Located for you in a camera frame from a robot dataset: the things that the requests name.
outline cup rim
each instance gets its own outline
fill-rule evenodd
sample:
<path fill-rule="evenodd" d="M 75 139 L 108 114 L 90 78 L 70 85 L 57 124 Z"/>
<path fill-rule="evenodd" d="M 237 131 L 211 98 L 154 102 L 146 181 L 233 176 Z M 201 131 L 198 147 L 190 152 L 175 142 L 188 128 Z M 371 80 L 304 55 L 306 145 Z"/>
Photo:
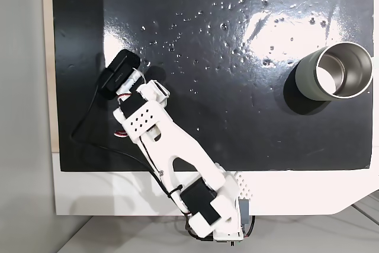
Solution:
<path fill-rule="evenodd" d="M 335 47 L 335 46 L 337 46 L 337 45 L 339 45 L 339 44 L 353 44 L 353 45 L 359 47 L 361 50 L 364 51 L 364 53 L 367 55 L 367 57 L 368 57 L 369 60 L 370 60 L 371 75 L 370 75 L 370 79 L 369 79 L 369 81 L 367 82 L 366 86 L 364 86 L 364 88 L 363 88 L 362 90 L 360 90 L 360 92 L 357 92 L 357 93 L 355 93 L 355 94 L 353 94 L 353 95 L 350 95 L 350 96 L 338 96 L 338 95 L 335 95 L 335 94 L 332 94 L 332 93 L 327 92 L 327 91 L 321 86 L 321 84 L 320 84 L 320 82 L 319 82 L 319 79 L 318 79 L 318 77 L 317 77 L 317 68 L 319 67 L 319 63 L 320 63 L 320 61 L 321 61 L 322 56 L 323 56 L 323 55 L 324 55 L 324 54 L 325 54 L 330 48 Z M 313 71 L 313 72 L 314 72 L 314 79 L 315 79 L 315 81 L 316 81 L 317 86 L 320 88 L 320 90 L 321 90 L 325 95 L 327 95 L 327 96 L 331 96 L 331 97 L 333 97 L 333 98 L 337 98 L 337 99 L 350 99 L 350 98 L 354 98 L 354 97 L 356 97 L 356 96 L 362 94 L 362 93 L 367 89 L 367 87 L 371 84 L 372 76 L 373 76 L 373 69 L 374 69 L 374 67 L 373 67 L 373 64 L 372 64 L 371 56 L 370 56 L 370 54 L 368 53 L 368 51 L 367 51 L 364 47 L 362 47 L 360 44 L 353 43 L 353 42 L 351 42 L 351 41 L 340 41 L 340 42 L 338 42 L 338 43 L 335 43 L 335 44 L 333 44 L 333 45 L 331 45 L 331 46 L 326 46 L 326 47 L 324 48 L 324 50 L 321 52 L 319 58 L 317 59 L 317 63 L 316 63 L 316 65 L 315 65 L 315 67 L 314 67 L 314 71 Z"/>

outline wire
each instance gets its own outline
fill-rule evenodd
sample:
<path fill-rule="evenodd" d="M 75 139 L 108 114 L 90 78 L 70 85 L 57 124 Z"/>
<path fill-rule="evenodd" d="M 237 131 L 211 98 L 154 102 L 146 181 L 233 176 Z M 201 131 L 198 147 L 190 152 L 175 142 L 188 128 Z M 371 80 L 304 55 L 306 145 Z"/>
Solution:
<path fill-rule="evenodd" d="M 121 105 L 121 100 L 123 98 L 128 98 L 131 96 L 131 93 L 123 93 L 123 94 L 120 94 L 119 96 L 117 96 L 117 101 L 118 101 L 118 104 Z"/>
<path fill-rule="evenodd" d="M 188 218 L 188 214 L 184 213 L 184 217 L 185 217 L 185 230 L 187 230 L 188 234 L 197 239 L 197 240 L 200 240 L 200 241 L 213 241 L 213 235 L 212 234 L 209 234 L 208 236 L 202 238 L 202 237 L 199 237 L 198 235 L 194 234 L 192 231 L 191 231 L 191 227 L 190 227 L 190 224 L 189 224 L 189 218 Z"/>
<path fill-rule="evenodd" d="M 153 162 L 152 158 L 150 157 L 150 155 L 149 155 L 149 152 L 147 151 L 147 148 L 146 148 L 146 146 L 144 145 L 144 143 L 143 143 L 143 141 L 142 141 L 142 138 L 141 138 L 141 137 L 140 137 L 140 142 L 141 142 L 141 144 L 142 144 L 142 146 L 143 146 L 143 149 L 144 149 L 144 151 L 146 152 L 146 154 L 147 154 L 147 157 L 149 158 L 149 160 L 150 160 L 151 164 L 154 166 L 154 168 L 155 168 L 156 172 L 159 172 L 159 171 L 158 171 L 158 169 L 157 169 L 157 167 L 155 166 L 155 164 L 154 164 L 154 162 Z"/>
<path fill-rule="evenodd" d="M 117 136 L 117 137 L 128 137 L 127 132 L 123 130 L 116 130 L 113 134 L 114 136 Z"/>
<path fill-rule="evenodd" d="M 155 179 L 155 181 L 158 183 L 158 185 L 160 186 L 160 188 L 162 189 L 162 191 L 168 196 L 169 196 L 169 193 L 166 189 L 166 187 L 163 185 L 163 183 L 161 182 L 161 180 L 157 177 L 157 175 L 155 175 L 154 173 L 154 170 L 148 166 L 148 164 L 144 163 L 143 161 L 139 160 L 138 158 L 134 157 L 133 155 L 131 154 L 128 154 L 128 153 L 125 153 L 125 152 L 122 152 L 120 150 L 117 150 L 117 149 L 112 149 L 112 148 L 109 148 L 107 146 L 103 146 L 103 145 L 99 145 L 97 143 L 93 143 L 93 142 L 88 142 L 88 141 L 85 141 L 85 140 L 78 140 L 78 139 L 75 139 L 75 135 L 76 133 L 78 132 L 78 130 L 82 127 L 85 119 L 88 117 L 88 114 L 89 112 L 92 110 L 92 107 L 94 106 L 94 102 L 95 102 L 95 99 L 97 97 L 97 91 L 98 91 L 98 85 L 96 85 L 95 87 L 95 92 L 94 92 L 94 96 L 92 97 L 92 100 L 91 100 L 91 103 L 89 104 L 89 107 L 87 109 L 87 111 L 84 113 L 83 117 L 79 120 L 79 122 L 77 123 L 77 125 L 75 126 L 75 128 L 72 130 L 71 134 L 70 134 L 70 139 L 77 143 L 77 144 L 84 144 L 84 145 L 91 145 L 95 148 L 100 148 L 100 149 L 104 149 L 104 150 L 107 150 L 109 152 L 113 152 L 113 153 L 116 153 L 116 154 L 119 154 L 119 155 L 123 155 L 123 156 L 127 156 L 131 159 L 133 159 L 134 161 L 138 162 L 141 166 L 143 166 L 143 168 L 145 170 L 147 170 L 152 176 L 153 178 Z"/>
<path fill-rule="evenodd" d="M 95 99 L 96 99 L 96 96 L 97 96 L 97 91 L 99 90 L 99 85 L 96 84 L 96 87 L 95 87 L 95 93 L 94 93 L 94 96 L 92 97 L 92 100 L 91 100 L 91 103 L 89 103 L 89 106 L 88 106 L 88 109 L 87 111 L 85 112 L 85 114 L 83 115 L 83 117 L 79 120 L 79 122 L 77 123 L 76 127 L 72 130 L 71 134 L 70 134 L 70 139 L 76 143 L 80 143 L 78 142 L 75 138 L 74 138 L 74 135 L 78 132 L 78 130 L 81 128 L 81 126 L 83 125 L 85 119 L 87 118 L 89 112 L 91 111 L 92 107 L 94 106 L 94 102 L 95 102 Z"/>
<path fill-rule="evenodd" d="M 136 72 L 138 72 L 139 74 L 141 74 L 141 76 L 142 76 L 142 78 L 143 78 L 143 82 L 146 84 L 146 78 L 144 77 L 144 74 L 141 72 L 141 71 L 139 71 L 138 69 L 136 69 L 136 68 L 133 68 Z"/>
<path fill-rule="evenodd" d="M 353 208 L 355 208 L 357 211 L 359 211 L 361 214 L 363 214 L 365 217 L 367 217 L 370 221 L 372 221 L 373 223 L 375 223 L 376 225 L 379 226 L 379 222 L 376 219 L 374 219 L 372 216 L 370 216 L 364 210 L 360 209 L 358 206 L 356 206 L 356 204 L 352 204 L 351 206 Z"/>
<path fill-rule="evenodd" d="M 249 230 L 248 230 L 247 234 L 245 235 L 245 237 L 249 237 L 250 234 L 253 232 L 254 224 L 255 224 L 255 216 L 253 216 L 253 218 L 251 220 Z"/>

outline black tabletop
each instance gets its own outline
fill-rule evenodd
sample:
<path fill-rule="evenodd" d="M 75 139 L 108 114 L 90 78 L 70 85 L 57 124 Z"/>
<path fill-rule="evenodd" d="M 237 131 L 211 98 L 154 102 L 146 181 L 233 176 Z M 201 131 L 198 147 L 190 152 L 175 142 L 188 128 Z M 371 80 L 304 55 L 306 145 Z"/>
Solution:
<path fill-rule="evenodd" d="M 166 108 L 225 169 L 369 167 L 372 87 L 332 103 L 303 97 L 296 62 L 337 41 L 372 54 L 373 0 L 53 0 L 62 171 L 139 171 L 126 157 L 76 145 L 99 73 L 123 48 L 171 92 Z M 81 139 L 144 159 L 113 135 L 117 102 L 98 98 Z M 178 163 L 177 170 L 188 169 Z"/>

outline metal cup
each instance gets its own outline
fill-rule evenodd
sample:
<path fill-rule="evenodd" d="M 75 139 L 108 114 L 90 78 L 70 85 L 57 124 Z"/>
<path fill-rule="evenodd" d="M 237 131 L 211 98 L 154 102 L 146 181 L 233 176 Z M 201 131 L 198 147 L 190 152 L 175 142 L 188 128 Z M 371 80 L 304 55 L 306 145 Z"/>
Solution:
<path fill-rule="evenodd" d="M 370 54 L 360 45 L 343 41 L 311 53 L 297 65 L 296 85 L 315 101 L 358 96 L 372 80 Z"/>

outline white table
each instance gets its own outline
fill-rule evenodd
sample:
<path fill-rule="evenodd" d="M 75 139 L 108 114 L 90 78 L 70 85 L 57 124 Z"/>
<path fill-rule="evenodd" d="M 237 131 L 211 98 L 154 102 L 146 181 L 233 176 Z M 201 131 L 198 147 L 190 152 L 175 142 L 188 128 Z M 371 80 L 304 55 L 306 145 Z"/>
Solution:
<path fill-rule="evenodd" d="M 375 11 L 379 11 L 377 2 L 374 1 Z M 374 28 L 378 27 L 378 21 L 376 16 Z M 379 55 L 379 36 L 375 33 L 374 54 Z M 374 78 L 379 78 L 378 68 L 374 71 Z M 334 214 L 379 189 L 378 94 L 379 83 L 375 82 L 373 150 L 369 169 L 244 172 L 253 192 L 250 213 Z M 59 154 L 53 153 L 53 175 L 57 214 L 180 215 L 147 172 L 62 172 Z M 184 181 L 192 175 L 193 172 L 181 172 L 179 179 Z"/>

